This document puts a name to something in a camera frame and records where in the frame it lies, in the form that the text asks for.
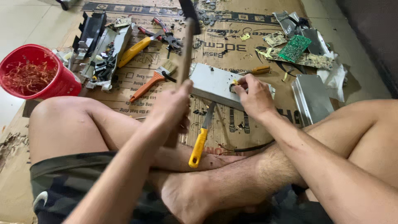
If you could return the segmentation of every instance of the pliers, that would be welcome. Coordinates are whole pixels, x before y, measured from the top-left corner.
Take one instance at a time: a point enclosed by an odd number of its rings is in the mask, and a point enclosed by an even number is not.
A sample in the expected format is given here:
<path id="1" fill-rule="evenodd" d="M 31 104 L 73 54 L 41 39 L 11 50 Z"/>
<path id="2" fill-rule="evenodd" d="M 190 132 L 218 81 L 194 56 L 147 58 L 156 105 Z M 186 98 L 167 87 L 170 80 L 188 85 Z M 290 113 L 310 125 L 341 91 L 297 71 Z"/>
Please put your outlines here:
<path id="1" fill-rule="evenodd" d="M 174 34 L 173 34 L 172 32 L 170 32 L 170 31 L 167 29 L 167 27 L 164 25 L 164 23 L 163 23 L 160 19 L 154 17 L 154 18 L 153 18 L 153 21 L 154 21 L 155 23 L 157 23 L 158 25 L 160 25 L 160 26 L 162 27 L 163 31 L 164 31 L 164 35 L 158 36 L 157 39 L 160 40 L 160 41 L 163 42 L 163 43 L 165 43 L 165 42 L 168 43 L 169 47 L 171 47 L 169 50 L 173 50 L 173 51 L 175 51 L 176 53 L 180 53 L 181 47 L 182 47 L 181 42 L 180 42 L 179 40 L 177 40 L 177 39 L 173 36 Z M 152 37 L 152 36 L 154 35 L 154 33 L 152 33 L 152 32 L 150 32 L 150 31 L 146 30 L 146 29 L 143 28 L 142 26 L 139 26 L 138 29 L 139 29 L 143 34 L 145 34 L 145 35 L 147 35 L 147 36 L 149 36 L 149 37 Z"/>

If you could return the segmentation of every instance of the screwdriver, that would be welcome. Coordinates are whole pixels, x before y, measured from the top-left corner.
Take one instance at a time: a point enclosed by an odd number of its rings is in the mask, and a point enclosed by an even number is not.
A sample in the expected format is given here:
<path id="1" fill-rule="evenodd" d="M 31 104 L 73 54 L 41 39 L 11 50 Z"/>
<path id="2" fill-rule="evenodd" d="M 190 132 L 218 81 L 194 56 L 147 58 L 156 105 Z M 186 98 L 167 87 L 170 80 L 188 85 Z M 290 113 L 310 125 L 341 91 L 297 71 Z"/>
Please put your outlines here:
<path id="1" fill-rule="evenodd" d="M 152 40 L 158 38 L 158 36 L 162 34 L 164 34 L 164 31 L 161 29 L 152 37 L 146 37 L 140 42 L 136 43 L 134 46 L 130 47 L 130 49 L 123 53 L 122 59 L 120 60 L 118 67 L 121 68 L 126 65 L 132 58 L 134 58 L 134 56 L 136 56 L 140 51 L 146 48 Z"/>
<path id="2" fill-rule="evenodd" d="M 263 73 L 268 73 L 269 70 L 270 70 L 270 67 L 268 65 L 266 65 L 266 66 L 255 67 L 254 69 L 251 69 L 251 70 L 245 70 L 242 73 L 238 73 L 238 75 L 243 75 L 243 74 L 248 74 L 248 73 L 251 73 L 254 75 L 263 74 Z"/>

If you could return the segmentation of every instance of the camouflage shorts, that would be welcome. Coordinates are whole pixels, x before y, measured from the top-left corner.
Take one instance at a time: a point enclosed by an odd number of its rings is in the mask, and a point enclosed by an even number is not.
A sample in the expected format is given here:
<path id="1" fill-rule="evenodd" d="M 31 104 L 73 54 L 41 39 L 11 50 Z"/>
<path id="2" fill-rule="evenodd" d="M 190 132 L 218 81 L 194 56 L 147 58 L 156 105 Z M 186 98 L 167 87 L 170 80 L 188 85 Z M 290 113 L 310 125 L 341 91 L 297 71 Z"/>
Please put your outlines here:
<path id="1" fill-rule="evenodd" d="M 39 223 L 61 223 L 97 181 L 115 152 L 81 153 L 46 159 L 30 168 L 33 209 Z M 162 223 L 170 213 L 146 184 L 131 223 Z"/>

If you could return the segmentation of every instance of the hairy leg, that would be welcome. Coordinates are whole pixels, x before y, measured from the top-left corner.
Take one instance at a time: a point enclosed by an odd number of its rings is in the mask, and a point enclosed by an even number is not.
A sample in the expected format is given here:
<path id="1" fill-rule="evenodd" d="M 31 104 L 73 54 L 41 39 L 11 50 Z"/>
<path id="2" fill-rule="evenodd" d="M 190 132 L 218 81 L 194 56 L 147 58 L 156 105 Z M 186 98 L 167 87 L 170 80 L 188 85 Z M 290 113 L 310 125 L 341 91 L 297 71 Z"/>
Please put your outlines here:
<path id="1" fill-rule="evenodd" d="M 141 123 L 83 97 L 62 96 L 41 102 L 29 120 L 31 162 L 76 153 L 119 150 Z M 192 149 L 179 144 L 162 148 L 154 167 L 176 172 L 193 171 L 188 165 Z M 199 170 L 215 169 L 243 159 L 239 156 L 202 156 Z"/>
<path id="2" fill-rule="evenodd" d="M 394 146 L 398 140 L 393 131 L 398 128 L 397 110 L 396 100 L 359 102 L 305 131 L 342 157 L 397 186 L 398 153 Z M 216 210 L 258 204 L 289 183 L 306 186 L 278 144 L 219 169 L 183 174 L 152 172 L 150 178 L 171 212 L 184 223 L 200 223 Z"/>

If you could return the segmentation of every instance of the hammer head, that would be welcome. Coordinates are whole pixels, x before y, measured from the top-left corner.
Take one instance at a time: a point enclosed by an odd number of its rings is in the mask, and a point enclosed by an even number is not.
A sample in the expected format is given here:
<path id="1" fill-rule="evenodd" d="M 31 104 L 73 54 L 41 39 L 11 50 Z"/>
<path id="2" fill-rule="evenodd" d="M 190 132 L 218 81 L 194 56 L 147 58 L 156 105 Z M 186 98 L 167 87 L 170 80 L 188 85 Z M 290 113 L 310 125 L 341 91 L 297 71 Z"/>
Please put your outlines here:
<path id="1" fill-rule="evenodd" d="M 195 21 L 193 34 L 194 35 L 200 34 L 201 31 L 200 31 L 200 27 L 199 27 L 199 19 L 198 19 L 198 16 L 196 15 L 196 12 L 195 12 L 195 9 L 193 7 L 191 0 L 179 0 L 179 3 L 181 5 L 181 10 L 184 13 L 185 19 L 192 18 Z"/>

